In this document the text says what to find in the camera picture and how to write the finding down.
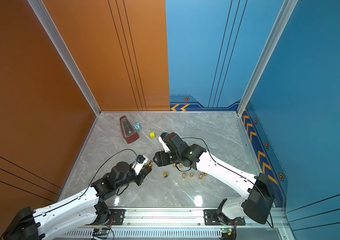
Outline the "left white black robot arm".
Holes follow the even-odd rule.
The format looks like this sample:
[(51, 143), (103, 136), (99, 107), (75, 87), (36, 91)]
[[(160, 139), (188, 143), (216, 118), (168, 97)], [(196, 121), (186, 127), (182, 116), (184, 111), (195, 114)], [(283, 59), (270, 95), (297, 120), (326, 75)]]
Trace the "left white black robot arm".
[(151, 171), (152, 162), (148, 160), (119, 162), (109, 173), (69, 198), (36, 210), (20, 210), (0, 238), (53, 240), (85, 225), (106, 224), (112, 215), (106, 200), (132, 183), (140, 186)]

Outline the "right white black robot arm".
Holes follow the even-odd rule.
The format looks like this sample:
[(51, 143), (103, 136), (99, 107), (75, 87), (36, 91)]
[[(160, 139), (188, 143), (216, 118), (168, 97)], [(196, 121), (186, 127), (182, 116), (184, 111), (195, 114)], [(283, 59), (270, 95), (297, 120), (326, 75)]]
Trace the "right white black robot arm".
[(231, 225), (234, 219), (244, 216), (262, 225), (268, 222), (275, 193), (272, 181), (265, 174), (256, 176), (243, 172), (196, 144), (159, 151), (153, 161), (158, 167), (183, 164), (218, 179), (237, 192), (239, 197), (223, 199), (216, 210), (220, 223)]

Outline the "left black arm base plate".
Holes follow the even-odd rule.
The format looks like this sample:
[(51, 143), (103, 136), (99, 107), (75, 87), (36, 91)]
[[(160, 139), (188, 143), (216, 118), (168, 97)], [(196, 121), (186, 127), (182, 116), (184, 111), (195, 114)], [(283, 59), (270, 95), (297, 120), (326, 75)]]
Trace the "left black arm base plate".
[(104, 226), (120, 226), (124, 222), (125, 209), (111, 209), (99, 214), (95, 223)]

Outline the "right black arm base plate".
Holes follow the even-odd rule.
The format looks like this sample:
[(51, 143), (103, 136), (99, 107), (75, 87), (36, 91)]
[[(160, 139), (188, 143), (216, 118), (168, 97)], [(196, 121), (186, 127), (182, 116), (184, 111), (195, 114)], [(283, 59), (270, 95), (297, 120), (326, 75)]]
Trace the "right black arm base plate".
[(246, 222), (244, 217), (237, 217), (235, 219), (229, 219), (219, 210), (204, 210), (204, 220), (206, 226), (245, 226)]

